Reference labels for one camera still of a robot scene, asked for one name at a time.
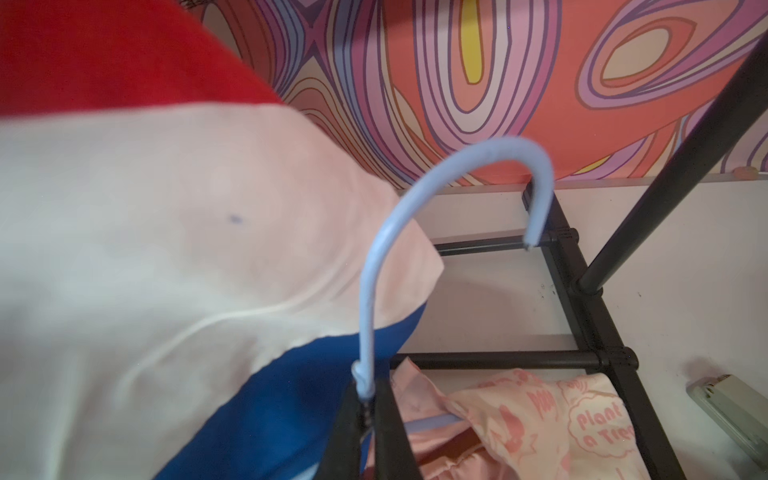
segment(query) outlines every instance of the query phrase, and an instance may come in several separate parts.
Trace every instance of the white fabric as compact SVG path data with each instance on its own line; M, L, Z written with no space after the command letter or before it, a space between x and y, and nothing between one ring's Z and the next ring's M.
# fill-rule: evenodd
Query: white fabric
M397 200L281 105L0 123L0 478L151 478L252 373L357 331ZM441 271L411 223L376 326Z

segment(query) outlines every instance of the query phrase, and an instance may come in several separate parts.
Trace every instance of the power strip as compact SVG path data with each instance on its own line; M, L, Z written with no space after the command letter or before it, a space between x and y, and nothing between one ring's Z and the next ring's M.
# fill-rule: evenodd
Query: power strip
M705 379L688 395L755 461L768 471L768 399L733 375Z

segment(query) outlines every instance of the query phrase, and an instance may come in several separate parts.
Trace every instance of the blue fabric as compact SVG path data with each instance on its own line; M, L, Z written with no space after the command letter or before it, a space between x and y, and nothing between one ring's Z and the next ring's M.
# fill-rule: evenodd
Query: blue fabric
M376 330L376 375L406 342L424 306ZM155 480L289 480L323 456L357 335L317 339L285 352L248 379L157 474Z

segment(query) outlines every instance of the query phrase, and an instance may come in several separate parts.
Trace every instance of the white wall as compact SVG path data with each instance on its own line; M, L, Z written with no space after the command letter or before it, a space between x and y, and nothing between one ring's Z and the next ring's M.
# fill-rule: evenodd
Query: white wall
M644 188L558 191L588 261ZM648 395L691 480L756 474L685 388L728 372L768 396L766 207L768 182L701 184L605 287L605 302L640 359ZM519 193L442 195L418 221L436 238L523 228L526 214ZM446 257L445 265L403 351L575 347L538 250ZM428 374L450 391L488 373Z

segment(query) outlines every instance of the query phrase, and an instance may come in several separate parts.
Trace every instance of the red fabric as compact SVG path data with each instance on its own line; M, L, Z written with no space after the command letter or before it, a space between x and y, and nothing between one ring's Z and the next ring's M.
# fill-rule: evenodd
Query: red fabric
M0 115L280 103L173 0L3 0Z

